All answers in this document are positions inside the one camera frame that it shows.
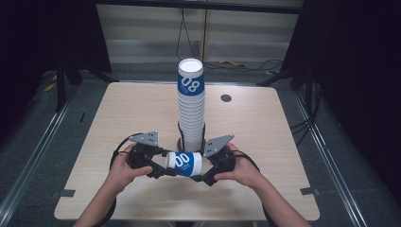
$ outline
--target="cup logo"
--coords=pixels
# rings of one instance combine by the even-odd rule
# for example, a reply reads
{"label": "cup logo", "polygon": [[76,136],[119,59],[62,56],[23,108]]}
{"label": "cup logo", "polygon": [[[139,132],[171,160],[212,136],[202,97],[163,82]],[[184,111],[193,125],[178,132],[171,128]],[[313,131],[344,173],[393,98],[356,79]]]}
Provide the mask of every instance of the cup logo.
{"label": "cup logo", "polygon": [[191,158],[185,153],[180,153],[175,156],[175,168],[179,170],[179,174],[185,177],[189,177],[192,174],[192,168],[194,167],[194,158],[191,154]]}
{"label": "cup logo", "polygon": [[166,166],[178,170],[178,175],[191,177],[200,174],[201,155],[199,153],[169,152]]}
{"label": "cup logo", "polygon": [[204,91],[204,77],[200,75],[197,78],[185,78],[178,75],[178,90],[185,96],[197,96]]}

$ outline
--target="gray floor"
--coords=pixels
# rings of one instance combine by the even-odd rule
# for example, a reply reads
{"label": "gray floor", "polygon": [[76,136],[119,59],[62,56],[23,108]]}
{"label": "gray floor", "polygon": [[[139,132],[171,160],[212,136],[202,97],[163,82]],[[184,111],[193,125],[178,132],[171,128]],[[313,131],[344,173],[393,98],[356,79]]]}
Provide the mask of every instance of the gray floor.
{"label": "gray floor", "polygon": [[[250,67],[256,67],[260,63],[248,64]],[[269,66],[274,66],[274,63],[266,64],[266,67]],[[113,64],[113,74],[110,76],[125,80],[174,81],[176,75],[177,63],[174,62]],[[70,108],[9,221],[9,226],[70,226],[72,224],[72,221],[54,218],[53,212],[58,200],[50,199],[50,196],[54,191],[64,188],[108,85],[88,73],[83,73],[83,76],[84,81],[78,87]],[[205,68],[207,82],[254,85],[268,77],[263,71],[240,73]],[[279,94],[288,124],[293,126],[304,119],[295,95],[289,89],[289,82],[290,79],[279,80],[272,87]],[[6,143],[0,147],[0,171],[7,173],[0,176],[1,201],[7,196],[24,169],[55,113],[56,90],[43,91],[49,83],[49,79],[43,80],[37,95],[26,109],[25,117],[15,127],[15,131],[7,138]],[[67,91],[73,91],[73,87],[67,86]],[[354,148],[347,134],[340,129],[336,117],[324,98],[316,123],[343,179],[357,201],[366,226],[401,226],[400,207],[395,203],[385,185],[381,183],[375,171]],[[298,141],[301,135],[301,133],[296,134],[294,140]],[[309,134],[298,150],[311,186],[320,192],[320,195],[316,196],[316,201],[321,217],[312,221],[312,225],[357,226],[350,218],[322,156]],[[121,224],[122,222],[119,221],[111,221],[109,225],[120,226]],[[266,225],[266,222],[259,223],[259,226]]]}

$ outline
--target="right hand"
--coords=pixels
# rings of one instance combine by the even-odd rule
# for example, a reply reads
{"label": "right hand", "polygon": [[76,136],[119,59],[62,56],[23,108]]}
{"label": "right hand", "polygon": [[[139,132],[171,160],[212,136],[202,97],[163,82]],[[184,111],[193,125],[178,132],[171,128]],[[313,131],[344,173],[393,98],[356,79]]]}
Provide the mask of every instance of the right hand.
{"label": "right hand", "polygon": [[[238,150],[233,144],[227,144],[230,150]],[[242,154],[238,151],[233,151],[234,155]],[[215,175],[215,180],[233,180],[254,188],[265,177],[253,166],[253,164],[246,158],[236,158],[235,168],[232,172],[223,172]]]}

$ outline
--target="table surface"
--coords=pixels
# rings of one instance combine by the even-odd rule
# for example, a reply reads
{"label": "table surface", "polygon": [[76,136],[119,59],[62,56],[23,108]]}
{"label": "table surface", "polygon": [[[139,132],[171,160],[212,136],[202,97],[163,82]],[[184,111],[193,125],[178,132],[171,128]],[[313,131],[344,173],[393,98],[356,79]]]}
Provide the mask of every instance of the table surface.
{"label": "table surface", "polygon": [[[254,159],[283,197],[306,219],[318,219],[314,196],[300,191],[310,185],[276,91],[206,85],[205,92],[205,139],[234,134],[231,142]],[[224,102],[222,95],[232,100]],[[76,190],[75,195],[60,198],[55,217],[79,218],[104,182],[113,150],[129,135],[158,131],[159,147],[177,150],[178,119],[176,84],[110,84],[65,186]],[[112,219],[263,220],[265,216],[257,196],[237,182],[220,181],[209,187],[181,176],[158,180],[144,176],[118,195]]]}

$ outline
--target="stack of cups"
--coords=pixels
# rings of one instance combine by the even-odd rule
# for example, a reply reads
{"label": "stack of cups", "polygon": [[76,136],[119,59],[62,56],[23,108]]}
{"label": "stack of cups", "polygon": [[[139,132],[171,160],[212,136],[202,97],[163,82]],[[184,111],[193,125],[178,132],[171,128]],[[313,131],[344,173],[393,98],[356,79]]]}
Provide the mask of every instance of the stack of cups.
{"label": "stack of cups", "polygon": [[185,59],[179,64],[178,104],[179,127],[184,151],[198,151],[203,143],[204,77],[203,65],[196,59]]}

